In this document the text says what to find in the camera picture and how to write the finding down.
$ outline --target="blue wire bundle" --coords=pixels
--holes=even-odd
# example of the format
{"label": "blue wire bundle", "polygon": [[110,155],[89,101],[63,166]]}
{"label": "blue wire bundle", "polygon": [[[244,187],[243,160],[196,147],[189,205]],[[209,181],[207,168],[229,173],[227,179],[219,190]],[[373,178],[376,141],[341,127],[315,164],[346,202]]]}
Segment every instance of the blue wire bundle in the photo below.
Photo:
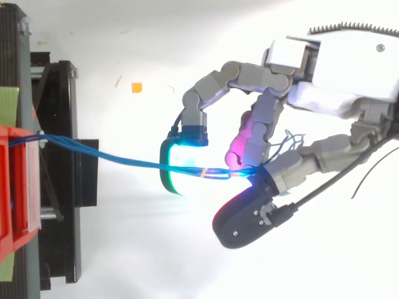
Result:
{"label": "blue wire bundle", "polygon": [[[279,148],[264,164],[269,163],[276,156],[278,156],[279,153],[281,152],[281,149],[284,146],[284,144],[286,144],[290,140],[293,140],[293,144],[291,145],[290,149],[291,148],[295,149],[295,145],[298,143],[303,145],[303,136],[304,135],[292,135],[288,130],[286,130],[286,133],[287,133],[287,137],[285,137],[281,143],[279,143],[277,145],[273,145],[273,146],[279,146]],[[295,140],[295,137],[298,137],[298,136],[301,137],[301,141]],[[121,158],[121,157],[114,156],[111,154],[103,153],[103,152],[93,149],[89,146],[86,146],[79,142],[76,142],[68,137],[56,136],[56,135],[50,135],[50,134],[31,135],[31,136],[22,137],[22,138],[19,138],[16,140],[12,140],[9,142],[9,147],[22,145],[24,143],[33,142],[33,141],[40,141],[40,140],[48,140],[51,143],[58,145],[62,148],[65,148],[67,150],[70,150],[70,151],[76,151],[78,153],[88,154],[88,155],[91,155],[91,156],[94,156],[97,158],[106,159],[106,160],[114,162],[114,163],[128,165],[128,166],[136,166],[136,167],[141,167],[141,168],[155,168],[155,169],[160,169],[160,170],[164,170],[164,171],[172,171],[174,173],[182,173],[182,174],[187,174],[190,176],[197,176],[197,177],[201,177],[201,174],[203,172],[203,168],[198,168],[198,167],[171,166],[171,165],[167,165],[167,164],[158,164],[158,163],[140,161],[140,160],[135,160],[135,159]],[[242,169],[242,170],[228,170],[228,169],[223,169],[223,168],[208,168],[206,173],[210,174],[210,175],[204,176],[204,178],[207,178],[207,179],[229,179],[229,174],[237,174],[240,176],[251,176],[251,175],[257,173],[257,169],[258,169],[257,167]]]}

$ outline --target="white table surface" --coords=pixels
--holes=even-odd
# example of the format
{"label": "white table surface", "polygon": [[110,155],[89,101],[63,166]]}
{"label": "white table surface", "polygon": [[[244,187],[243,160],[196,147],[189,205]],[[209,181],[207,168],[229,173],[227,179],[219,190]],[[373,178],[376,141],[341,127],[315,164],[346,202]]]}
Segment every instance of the white table surface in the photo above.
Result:
{"label": "white table surface", "polygon": [[[182,108],[181,96],[229,60],[260,63],[273,39],[340,21],[399,28],[389,1],[17,0],[31,18],[32,51],[78,67],[80,138],[100,149],[158,161],[160,144]],[[117,80],[122,76],[118,86]],[[142,82],[142,93],[131,83]],[[232,91],[208,110],[215,157],[256,96]],[[347,121],[286,109],[284,129],[307,141],[348,133]],[[236,299],[399,298],[398,154],[378,166],[355,200],[361,176],[379,154],[293,219],[239,250],[211,228],[228,198],[174,196],[158,171],[101,161],[98,207],[82,221],[82,278],[52,280],[43,298]],[[296,201],[330,175],[315,175],[278,203]]]}

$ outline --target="screw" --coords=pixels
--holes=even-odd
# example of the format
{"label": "screw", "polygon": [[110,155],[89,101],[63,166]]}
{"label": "screw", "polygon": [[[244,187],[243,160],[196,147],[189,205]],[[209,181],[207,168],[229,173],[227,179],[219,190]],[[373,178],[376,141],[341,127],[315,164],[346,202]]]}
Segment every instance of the screw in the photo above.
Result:
{"label": "screw", "polygon": [[78,69],[71,69],[70,70],[70,76],[72,77],[72,79],[78,79],[79,78],[79,71]]}
{"label": "screw", "polygon": [[[44,132],[43,131],[39,131],[39,134],[40,135],[44,135]],[[46,143],[47,143],[47,140],[40,140],[39,141],[40,148],[44,148],[46,146]]]}
{"label": "screw", "polygon": [[385,46],[383,44],[377,45],[377,51],[379,51],[379,53],[384,52],[384,50],[385,50]]}
{"label": "screw", "polygon": [[19,32],[24,36],[29,36],[31,31],[29,30],[29,21],[27,17],[23,17],[18,23]]}

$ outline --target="red container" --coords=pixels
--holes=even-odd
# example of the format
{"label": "red container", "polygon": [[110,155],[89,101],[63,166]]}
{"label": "red container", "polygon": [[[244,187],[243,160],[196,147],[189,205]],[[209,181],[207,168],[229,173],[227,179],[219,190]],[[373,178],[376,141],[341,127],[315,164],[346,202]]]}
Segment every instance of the red container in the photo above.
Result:
{"label": "red container", "polygon": [[28,135],[24,129],[0,126],[0,262],[41,228],[38,142],[8,147]]}

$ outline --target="green tape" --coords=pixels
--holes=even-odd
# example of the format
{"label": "green tape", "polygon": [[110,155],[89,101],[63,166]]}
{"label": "green tape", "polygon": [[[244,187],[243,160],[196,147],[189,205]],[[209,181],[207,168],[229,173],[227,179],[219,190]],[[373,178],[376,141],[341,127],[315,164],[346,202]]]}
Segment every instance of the green tape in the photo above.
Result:
{"label": "green tape", "polygon": [[14,275],[14,252],[9,254],[5,260],[0,263],[0,282],[12,282]]}
{"label": "green tape", "polygon": [[16,126],[18,87],[0,87],[0,125]]}

